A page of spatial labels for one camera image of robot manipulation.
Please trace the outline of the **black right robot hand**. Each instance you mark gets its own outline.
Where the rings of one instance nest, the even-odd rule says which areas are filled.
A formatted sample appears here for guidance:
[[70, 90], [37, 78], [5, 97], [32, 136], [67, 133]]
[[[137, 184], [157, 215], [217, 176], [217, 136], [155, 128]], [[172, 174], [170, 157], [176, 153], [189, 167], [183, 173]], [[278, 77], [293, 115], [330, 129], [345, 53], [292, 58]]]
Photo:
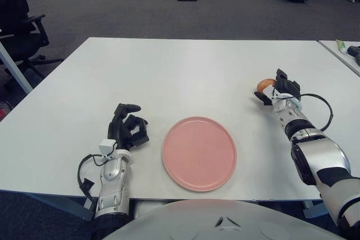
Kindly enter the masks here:
[[300, 103], [300, 85], [296, 81], [288, 79], [282, 70], [276, 71], [275, 79], [264, 79], [256, 86], [254, 92], [256, 98], [261, 100], [265, 106], [274, 106], [277, 101], [286, 99]]

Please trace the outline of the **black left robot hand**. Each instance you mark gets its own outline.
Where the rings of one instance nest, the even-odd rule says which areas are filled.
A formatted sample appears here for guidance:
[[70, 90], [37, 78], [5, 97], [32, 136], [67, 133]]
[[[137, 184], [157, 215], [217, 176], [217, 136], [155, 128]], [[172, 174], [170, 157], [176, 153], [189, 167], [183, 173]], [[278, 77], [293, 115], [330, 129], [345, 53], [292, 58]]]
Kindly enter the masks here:
[[132, 104], [118, 104], [112, 121], [108, 127], [108, 139], [116, 140], [117, 149], [130, 150], [149, 141], [146, 126], [148, 122], [138, 116], [132, 115], [141, 107]]

